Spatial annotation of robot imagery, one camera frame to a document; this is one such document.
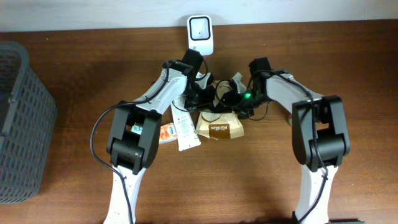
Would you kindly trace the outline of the green lid jar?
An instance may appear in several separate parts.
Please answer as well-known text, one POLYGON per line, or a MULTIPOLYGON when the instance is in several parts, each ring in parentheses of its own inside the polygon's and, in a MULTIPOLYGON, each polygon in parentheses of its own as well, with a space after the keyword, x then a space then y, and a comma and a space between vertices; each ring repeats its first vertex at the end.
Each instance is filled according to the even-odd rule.
POLYGON ((292 120, 293 120, 293 115, 290 114, 289 117, 288 117, 288 122, 289 122, 290 126, 293 126, 293 121, 292 120))

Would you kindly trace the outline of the small orange packet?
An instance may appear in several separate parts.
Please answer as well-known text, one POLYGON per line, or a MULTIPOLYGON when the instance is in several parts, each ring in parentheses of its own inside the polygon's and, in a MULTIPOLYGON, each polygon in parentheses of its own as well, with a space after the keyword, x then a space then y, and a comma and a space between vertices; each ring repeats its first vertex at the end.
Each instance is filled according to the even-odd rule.
POLYGON ((173 123, 160 127, 159 144, 165 144, 177 140, 177 132, 173 123))

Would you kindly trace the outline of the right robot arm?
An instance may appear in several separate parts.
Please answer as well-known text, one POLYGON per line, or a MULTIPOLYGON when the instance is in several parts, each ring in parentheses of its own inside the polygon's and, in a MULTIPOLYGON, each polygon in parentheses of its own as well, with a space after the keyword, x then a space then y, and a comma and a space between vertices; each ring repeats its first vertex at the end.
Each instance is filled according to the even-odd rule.
POLYGON ((342 99, 310 90, 288 70, 273 69, 266 57, 250 62, 249 71, 246 90, 230 80, 232 89, 215 96, 218 103, 211 111, 234 111, 248 119, 263 103, 283 106, 292 116, 292 149, 301 166, 300 198, 293 218, 296 223, 329 223, 333 178, 351 149, 342 99))

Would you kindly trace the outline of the teal tissue pack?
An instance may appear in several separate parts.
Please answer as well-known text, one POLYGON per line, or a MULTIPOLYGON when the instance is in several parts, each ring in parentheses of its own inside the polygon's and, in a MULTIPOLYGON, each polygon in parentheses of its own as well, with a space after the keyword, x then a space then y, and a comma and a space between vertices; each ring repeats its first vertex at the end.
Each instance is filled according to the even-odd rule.
POLYGON ((143 130, 143 127, 140 124, 134 124, 134 126, 131 128, 131 131, 138 135, 142 134, 142 130, 143 130))

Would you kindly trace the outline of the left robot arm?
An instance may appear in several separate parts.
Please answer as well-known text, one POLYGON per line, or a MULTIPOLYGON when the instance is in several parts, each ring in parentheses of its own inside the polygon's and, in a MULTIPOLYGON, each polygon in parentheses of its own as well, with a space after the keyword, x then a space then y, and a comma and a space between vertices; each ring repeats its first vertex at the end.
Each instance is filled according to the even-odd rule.
POLYGON ((187 112, 208 107, 209 75, 197 77, 204 63, 198 51, 188 49, 183 59, 163 64, 160 77, 141 97, 111 107, 114 118, 106 151, 114 180, 105 223, 135 223, 141 181, 156 157, 162 115, 173 101, 182 97, 180 108, 187 112))

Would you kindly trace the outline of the beige snack bag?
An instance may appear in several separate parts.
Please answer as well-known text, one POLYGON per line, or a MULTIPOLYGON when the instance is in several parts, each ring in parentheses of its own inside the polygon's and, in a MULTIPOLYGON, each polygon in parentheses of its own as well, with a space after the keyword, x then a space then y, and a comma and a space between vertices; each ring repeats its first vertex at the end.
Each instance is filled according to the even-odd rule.
MULTIPOLYGON (((216 89, 216 96, 219 99, 229 90, 232 90, 228 81, 221 82, 216 89)), ((223 107, 219 100, 214 96, 210 103, 211 109, 227 109, 223 107)), ((214 113, 210 109, 201 111, 198 117, 196 133, 209 139, 234 139, 244 136, 244 128, 238 119, 237 114, 232 111, 229 113, 214 113)))

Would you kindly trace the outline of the white cream tube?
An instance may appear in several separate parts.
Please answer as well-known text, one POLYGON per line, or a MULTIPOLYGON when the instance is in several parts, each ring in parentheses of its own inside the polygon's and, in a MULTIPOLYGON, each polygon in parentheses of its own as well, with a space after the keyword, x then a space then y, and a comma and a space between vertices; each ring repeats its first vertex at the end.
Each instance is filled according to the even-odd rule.
POLYGON ((179 151, 197 147, 201 144, 190 113, 184 108, 184 103, 185 99, 183 96, 178 96, 170 105, 179 151))

